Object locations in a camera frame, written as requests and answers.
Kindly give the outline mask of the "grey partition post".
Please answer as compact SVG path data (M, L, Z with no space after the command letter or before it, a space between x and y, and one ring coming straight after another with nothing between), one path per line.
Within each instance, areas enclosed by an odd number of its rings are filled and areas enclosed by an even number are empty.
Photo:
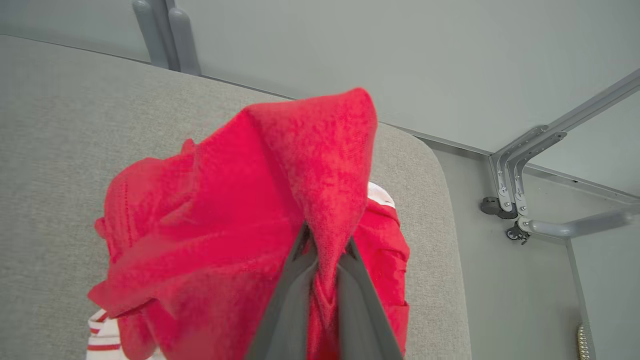
M177 0L130 0L142 38L156 68L201 76L191 20Z

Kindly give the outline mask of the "red basketball jersey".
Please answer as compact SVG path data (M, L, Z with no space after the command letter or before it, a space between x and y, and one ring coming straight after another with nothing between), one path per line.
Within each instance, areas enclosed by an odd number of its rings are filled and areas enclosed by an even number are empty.
M377 112L365 89L253 104L109 185L109 251L86 360L243 360L303 223L317 245L309 360L339 360L338 260L365 212Z

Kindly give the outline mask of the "grey metal partition corner frame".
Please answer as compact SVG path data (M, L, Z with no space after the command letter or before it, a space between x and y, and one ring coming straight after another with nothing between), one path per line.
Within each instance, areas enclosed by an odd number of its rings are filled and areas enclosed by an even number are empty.
M532 219L529 215L522 174L534 157L562 141L570 130L610 109L640 91L640 68L599 92L583 104L549 125L538 125L488 157L496 196L487 196L479 207L484 214L514 220L505 233L511 240L525 244L530 235L556 239L572 239L604 231L640 224L640 203L626 208L576 219L552 223Z

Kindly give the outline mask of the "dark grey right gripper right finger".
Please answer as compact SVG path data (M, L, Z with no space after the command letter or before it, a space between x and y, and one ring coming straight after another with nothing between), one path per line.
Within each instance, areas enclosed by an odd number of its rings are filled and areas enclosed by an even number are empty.
M350 238L337 264L341 360L403 360L361 253Z

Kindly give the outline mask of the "beige ribbed object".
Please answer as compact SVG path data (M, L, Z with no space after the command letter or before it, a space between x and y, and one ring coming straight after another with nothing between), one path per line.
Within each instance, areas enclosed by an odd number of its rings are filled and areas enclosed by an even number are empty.
M583 323L578 324L575 338L578 360L591 360L589 341Z

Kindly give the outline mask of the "red basketball shorts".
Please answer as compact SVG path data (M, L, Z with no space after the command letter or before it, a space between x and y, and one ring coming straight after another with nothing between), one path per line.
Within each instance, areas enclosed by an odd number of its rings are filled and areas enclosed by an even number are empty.
M410 248L390 194L381 186L368 182L366 196L365 212L353 237L400 353L405 354L410 311L405 276Z

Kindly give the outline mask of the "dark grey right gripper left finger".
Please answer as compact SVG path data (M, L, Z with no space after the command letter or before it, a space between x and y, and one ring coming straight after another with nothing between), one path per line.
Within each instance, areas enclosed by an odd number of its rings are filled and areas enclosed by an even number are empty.
M317 268L317 247L305 222L284 262L245 360L307 359L310 291Z

